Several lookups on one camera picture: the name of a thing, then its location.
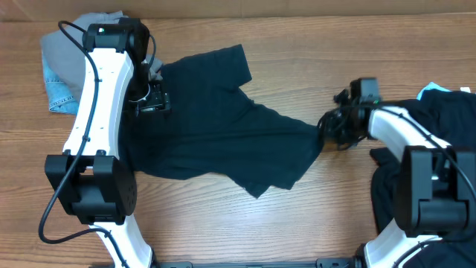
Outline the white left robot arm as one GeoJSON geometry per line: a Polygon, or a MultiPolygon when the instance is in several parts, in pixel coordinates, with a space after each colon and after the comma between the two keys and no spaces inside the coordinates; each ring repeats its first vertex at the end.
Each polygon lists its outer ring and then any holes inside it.
{"type": "Polygon", "coordinates": [[[151,74],[147,56],[155,41],[140,19],[92,24],[75,45],[84,54],[85,79],[79,109],[62,153],[45,160],[54,194],[39,223],[39,238],[49,244],[45,223],[55,202],[88,228],[66,240],[97,234],[114,267],[158,267],[153,248],[141,235],[133,211],[137,203],[134,173],[120,160],[120,121],[151,112],[169,112],[170,96],[151,74]]]}

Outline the black t-shirt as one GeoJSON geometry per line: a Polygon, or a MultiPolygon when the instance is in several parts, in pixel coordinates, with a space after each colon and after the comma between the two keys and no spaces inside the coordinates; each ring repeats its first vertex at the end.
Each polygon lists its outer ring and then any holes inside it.
{"type": "Polygon", "coordinates": [[[171,110],[124,116],[120,156],[134,171],[190,179],[228,176],[251,196],[290,189],[317,159],[315,126],[255,103],[241,45],[197,54],[161,69],[171,110]]]}

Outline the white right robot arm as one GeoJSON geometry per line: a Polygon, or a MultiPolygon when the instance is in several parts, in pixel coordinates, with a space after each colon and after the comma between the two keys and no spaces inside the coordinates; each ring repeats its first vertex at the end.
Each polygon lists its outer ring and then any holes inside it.
{"type": "Polygon", "coordinates": [[[400,163],[393,219],[342,267],[403,267],[430,245],[475,238],[475,154],[437,138],[402,106],[373,93],[334,97],[318,122],[321,141],[346,150],[380,140],[400,163]]]}

